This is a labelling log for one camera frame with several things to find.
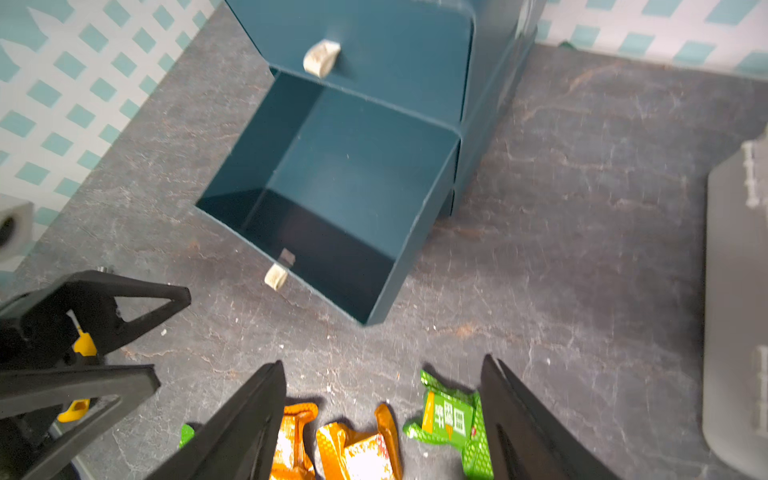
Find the green cookie packet top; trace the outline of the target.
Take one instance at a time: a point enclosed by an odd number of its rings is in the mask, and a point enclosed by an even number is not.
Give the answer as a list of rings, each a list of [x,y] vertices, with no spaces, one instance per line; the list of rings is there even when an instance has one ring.
[[[480,393],[448,388],[426,370],[420,372],[420,381],[425,387],[423,414],[405,424],[405,436],[430,445],[450,445],[460,452],[467,479],[493,479]]]

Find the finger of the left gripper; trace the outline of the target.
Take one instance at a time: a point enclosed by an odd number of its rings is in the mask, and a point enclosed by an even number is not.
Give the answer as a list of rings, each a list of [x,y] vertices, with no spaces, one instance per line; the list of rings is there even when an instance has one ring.
[[[160,387],[151,365],[1,374],[1,477],[76,479],[72,461]]]
[[[166,303],[127,321],[119,312],[119,298]],[[64,365],[81,333],[89,334],[96,351],[105,355],[137,340],[190,304],[190,291],[183,286],[96,270],[70,274],[1,305],[1,364]]]

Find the orange cookie packet top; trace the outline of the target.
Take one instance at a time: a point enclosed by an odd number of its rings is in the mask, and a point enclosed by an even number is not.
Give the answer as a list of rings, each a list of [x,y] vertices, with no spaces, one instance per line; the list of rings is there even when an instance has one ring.
[[[320,427],[316,442],[326,479],[403,478],[396,422],[386,403],[374,413],[376,430],[357,432],[342,422]]]

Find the teal drawer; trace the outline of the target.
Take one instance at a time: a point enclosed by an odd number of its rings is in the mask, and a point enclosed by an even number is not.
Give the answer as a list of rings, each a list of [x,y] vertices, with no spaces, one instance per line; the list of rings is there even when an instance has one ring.
[[[197,201],[362,325],[383,322],[447,199],[451,130],[279,73]]]

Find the green cookie packet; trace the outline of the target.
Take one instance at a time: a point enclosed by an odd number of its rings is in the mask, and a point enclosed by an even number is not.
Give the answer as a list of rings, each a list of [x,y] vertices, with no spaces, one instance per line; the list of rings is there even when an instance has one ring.
[[[189,443],[194,438],[195,433],[195,428],[192,425],[188,423],[183,424],[180,430],[178,448],[182,449],[187,443]]]
[[[405,424],[405,436],[430,445],[450,445],[460,452],[467,479],[493,479],[480,393],[448,388],[426,370],[420,372],[420,381],[425,387],[423,414]]]

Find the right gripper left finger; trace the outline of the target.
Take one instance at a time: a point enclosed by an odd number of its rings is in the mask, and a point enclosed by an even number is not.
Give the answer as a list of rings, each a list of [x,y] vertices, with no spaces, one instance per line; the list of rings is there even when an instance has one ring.
[[[283,363],[259,368],[151,479],[268,479],[286,400]]]

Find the dark teal drawer cabinet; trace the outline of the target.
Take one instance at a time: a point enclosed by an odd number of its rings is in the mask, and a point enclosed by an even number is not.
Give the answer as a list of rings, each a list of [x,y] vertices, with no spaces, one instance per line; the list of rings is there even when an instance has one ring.
[[[543,1],[230,1],[276,76],[329,87],[460,137],[458,209],[534,45]]]

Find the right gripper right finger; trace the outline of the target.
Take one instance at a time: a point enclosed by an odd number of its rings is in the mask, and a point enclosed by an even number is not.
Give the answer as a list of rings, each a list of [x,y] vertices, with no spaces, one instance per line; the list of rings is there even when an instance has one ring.
[[[488,354],[479,393],[496,479],[612,479],[503,362]]]

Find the green cookie packet bottom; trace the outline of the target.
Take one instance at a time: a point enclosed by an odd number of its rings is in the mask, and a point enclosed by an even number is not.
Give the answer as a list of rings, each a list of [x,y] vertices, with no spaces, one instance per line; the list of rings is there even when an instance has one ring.
[[[182,449],[187,443],[189,443],[194,438],[195,433],[195,428],[192,425],[188,423],[183,424],[180,430],[178,448]]]

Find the clear plastic storage box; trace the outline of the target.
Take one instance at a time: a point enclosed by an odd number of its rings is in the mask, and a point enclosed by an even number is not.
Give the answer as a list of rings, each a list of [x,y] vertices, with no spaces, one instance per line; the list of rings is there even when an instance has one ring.
[[[767,137],[707,183],[702,431],[724,463],[767,476]]]

